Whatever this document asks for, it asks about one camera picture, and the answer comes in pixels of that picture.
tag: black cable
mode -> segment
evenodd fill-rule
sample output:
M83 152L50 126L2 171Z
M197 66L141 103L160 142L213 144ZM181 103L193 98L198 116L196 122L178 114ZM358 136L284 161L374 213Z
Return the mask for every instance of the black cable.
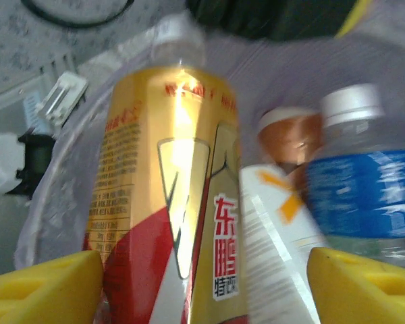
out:
M89 29L89 28L94 28L94 27L99 27L105 24L108 24L114 20L116 20L118 17L120 17L124 12L134 3L134 0L127 0L124 6L117 12L114 13L102 20L92 20L92 21L87 21L87 22L81 22L81 21L72 21L68 20L67 18L60 18L57 16L54 16L53 14L45 11L41 7L39 7L37 4L34 3L33 0L21 0L21 4L32 14L34 14L36 17L45 20L47 22L50 22L54 25L61 26L64 28L70 28L70 29Z

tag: transparent container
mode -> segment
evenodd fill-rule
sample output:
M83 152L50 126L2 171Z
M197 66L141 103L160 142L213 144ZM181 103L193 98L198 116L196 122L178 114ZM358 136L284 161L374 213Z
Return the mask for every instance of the transparent container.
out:
M309 165L310 208L336 249L405 267L405 136L376 88L323 99L325 146Z
M187 11L163 18L155 30L148 66L205 65L204 34Z

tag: water bottle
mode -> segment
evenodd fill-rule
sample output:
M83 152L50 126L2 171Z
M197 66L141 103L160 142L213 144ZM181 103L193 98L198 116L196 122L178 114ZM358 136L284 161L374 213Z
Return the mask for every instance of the water bottle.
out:
M377 89L323 99L325 146L307 169L310 209L329 244L405 267L405 138Z

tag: blue bottle label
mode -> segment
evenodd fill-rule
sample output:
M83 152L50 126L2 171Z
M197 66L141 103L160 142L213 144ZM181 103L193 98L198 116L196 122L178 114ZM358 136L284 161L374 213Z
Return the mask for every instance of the blue bottle label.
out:
M324 234L405 237L405 151L316 160L307 176L310 209Z

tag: gray countertop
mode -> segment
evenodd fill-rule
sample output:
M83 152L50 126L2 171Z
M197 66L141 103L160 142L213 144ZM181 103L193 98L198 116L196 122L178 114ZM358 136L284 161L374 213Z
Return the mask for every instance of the gray countertop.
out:
M117 12L126 0L35 0L51 13L92 20ZM67 30L34 17L20 0L0 0L0 86L69 49L82 63L179 12L184 0L135 0L116 21L91 30Z

